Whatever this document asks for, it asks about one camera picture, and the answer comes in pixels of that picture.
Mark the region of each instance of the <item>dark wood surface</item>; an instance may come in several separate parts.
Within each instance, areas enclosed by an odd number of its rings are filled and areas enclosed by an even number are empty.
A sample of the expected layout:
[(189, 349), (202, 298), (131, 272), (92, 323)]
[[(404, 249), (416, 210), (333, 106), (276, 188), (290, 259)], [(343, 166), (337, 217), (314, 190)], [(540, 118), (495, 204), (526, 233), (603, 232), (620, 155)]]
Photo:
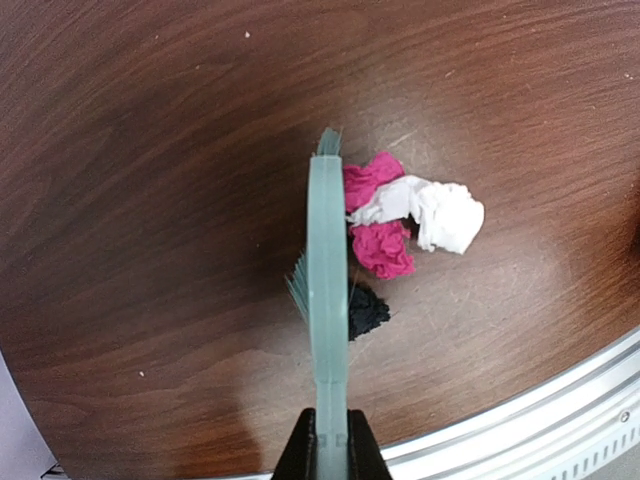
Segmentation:
[(394, 314), (351, 346), (381, 443), (637, 326), (638, 25), (631, 1), (1, 0), (0, 345), (63, 466), (275, 465), (313, 404), (283, 275), (327, 125), (486, 206), (465, 256), (358, 273)]

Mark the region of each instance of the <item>pink tissue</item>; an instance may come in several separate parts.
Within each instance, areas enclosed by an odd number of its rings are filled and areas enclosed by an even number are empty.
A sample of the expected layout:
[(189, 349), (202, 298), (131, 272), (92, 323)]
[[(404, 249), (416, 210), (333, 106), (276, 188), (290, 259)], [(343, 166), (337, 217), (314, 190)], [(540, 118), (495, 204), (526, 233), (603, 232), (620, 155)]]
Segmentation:
[(381, 152), (366, 167), (347, 165), (344, 177), (344, 203), (347, 213), (363, 207), (373, 198), (380, 185), (404, 175), (402, 164), (388, 152)]
[[(351, 213), (369, 203), (378, 187), (402, 177), (404, 168), (390, 153), (381, 152), (366, 167), (347, 165), (342, 173), (345, 208)], [(411, 234), (399, 220), (351, 227), (349, 233), (358, 261), (379, 278), (388, 280), (416, 271), (404, 244)]]
[(378, 278), (391, 279), (416, 271), (413, 257), (407, 254), (404, 239), (411, 233), (400, 220), (351, 227), (353, 251), (358, 261)]

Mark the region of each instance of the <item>white cloth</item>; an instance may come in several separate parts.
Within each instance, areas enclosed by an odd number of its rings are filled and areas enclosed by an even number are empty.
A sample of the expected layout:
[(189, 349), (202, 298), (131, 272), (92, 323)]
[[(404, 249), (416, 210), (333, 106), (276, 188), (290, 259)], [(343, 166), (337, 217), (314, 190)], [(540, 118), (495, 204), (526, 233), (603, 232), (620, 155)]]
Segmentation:
[(376, 190), (365, 206), (347, 217), (354, 225), (413, 217), (420, 224), (418, 246), (463, 254), (484, 223), (484, 206), (464, 185), (430, 182), (406, 175)]

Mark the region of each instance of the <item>bristle brush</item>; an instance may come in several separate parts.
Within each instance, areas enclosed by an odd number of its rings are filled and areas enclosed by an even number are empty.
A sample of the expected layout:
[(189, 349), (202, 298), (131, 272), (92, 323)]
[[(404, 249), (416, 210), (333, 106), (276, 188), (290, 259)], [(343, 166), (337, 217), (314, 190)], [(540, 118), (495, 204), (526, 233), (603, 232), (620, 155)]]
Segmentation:
[(311, 158), (307, 248), (287, 280), (309, 324), (316, 383), (316, 480), (348, 480), (347, 232), (340, 134), (326, 129)]

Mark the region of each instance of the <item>black cloth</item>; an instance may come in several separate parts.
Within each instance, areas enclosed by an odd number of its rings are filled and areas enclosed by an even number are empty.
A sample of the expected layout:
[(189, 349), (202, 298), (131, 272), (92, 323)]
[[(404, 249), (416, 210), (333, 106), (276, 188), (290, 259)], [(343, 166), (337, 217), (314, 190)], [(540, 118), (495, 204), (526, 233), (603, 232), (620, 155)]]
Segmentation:
[(371, 288), (349, 280), (349, 341), (388, 322), (389, 305)]

